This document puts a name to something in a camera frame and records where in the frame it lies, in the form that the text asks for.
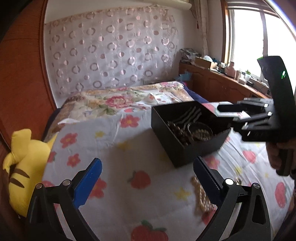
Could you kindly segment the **person's right hand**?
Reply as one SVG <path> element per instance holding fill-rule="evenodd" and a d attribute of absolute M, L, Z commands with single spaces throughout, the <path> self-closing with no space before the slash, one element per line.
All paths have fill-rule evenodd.
<path fill-rule="evenodd" d="M 266 150 L 270 165 L 273 169 L 279 170 L 281 167 L 281 159 L 279 158 L 280 149 L 293 149 L 293 162 L 290 168 L 290 177 L 295 180 L 295 167 L 296 167 L 296 156 L 295 156 L 296 140 L 295 138 L 289 140 L 286 143 L 266 143 Z"/>

